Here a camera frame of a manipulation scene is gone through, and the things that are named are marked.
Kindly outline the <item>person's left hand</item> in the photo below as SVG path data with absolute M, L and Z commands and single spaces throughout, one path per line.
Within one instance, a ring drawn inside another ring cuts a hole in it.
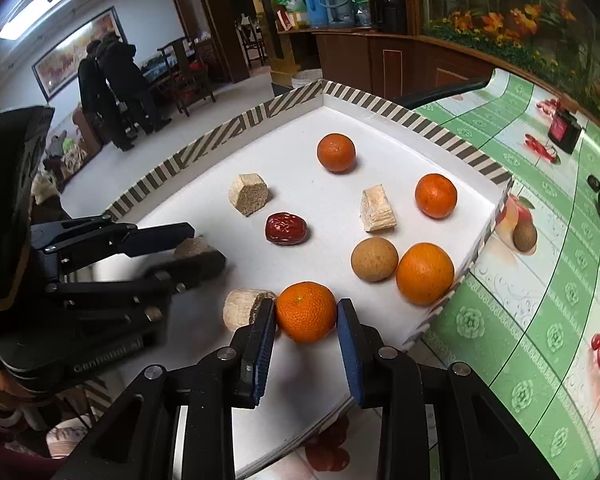
M 0 404 L 23 402 L 32 398 L 33 394 L 21 387 L 12 376 L 0 372 Z

